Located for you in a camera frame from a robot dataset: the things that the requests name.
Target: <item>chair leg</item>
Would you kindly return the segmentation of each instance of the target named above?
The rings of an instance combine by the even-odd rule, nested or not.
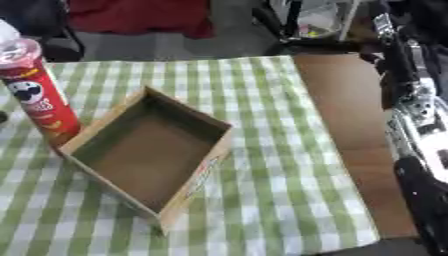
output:
[[[282,24],[271,7],[263,4],[252,9],[252,16],[265,26],[276,38],[282,37]]]
[[[64,27],[64,32],[68,38],[72,39],[76,43],[76,45],[78,47],[78,53],[80,55],[79,59],[84,57],[84,54],[86,52],[86,47],[85,47],[84,43],[76,35],[75,31],[73,31],[73,29],[69,25],[66,25]]]

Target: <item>wooden table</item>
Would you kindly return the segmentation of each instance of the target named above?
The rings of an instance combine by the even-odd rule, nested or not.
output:
[[[383,238],[415,236],[383,133],[379,76],[357,55],[295,57]]]

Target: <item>floor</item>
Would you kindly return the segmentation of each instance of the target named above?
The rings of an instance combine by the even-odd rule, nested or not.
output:
[[[139,36],[78,32],[86,44],[83,61],[128,60],[168,61],[260,56],[275,42],[264,28],[254,26],[251,6],[256,0],[212,0],[212,20],[216,36],[192,40],[179,34],[148,33]],[[426,256],[412,239],[388,239],[328,256]]]

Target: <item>chair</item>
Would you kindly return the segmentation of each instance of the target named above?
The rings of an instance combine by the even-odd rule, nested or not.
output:
[[[264,0],[263,3],[252,9],[252,16],[262,25],[264,25],[269,32],[274,35],[278,41],[272,45],[265,55],[277,55],[285,50],[294,51],[294,48],[306,48],[308,51],[317,50],[324,52],[359,52],[361,47],[367,42],[360,44],[358,42],[339,41],[337,39],[310,39],[296,37],[298,29],[297,18],[302,9],[303,0],[290,0],[289,11],[286,23],[282,24],[273,10],[269,0]]]

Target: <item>can lid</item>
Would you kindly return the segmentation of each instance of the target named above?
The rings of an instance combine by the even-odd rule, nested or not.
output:
[[[39,43],[20,38],[0,46],[0,69],[32,67],[42,53]]]

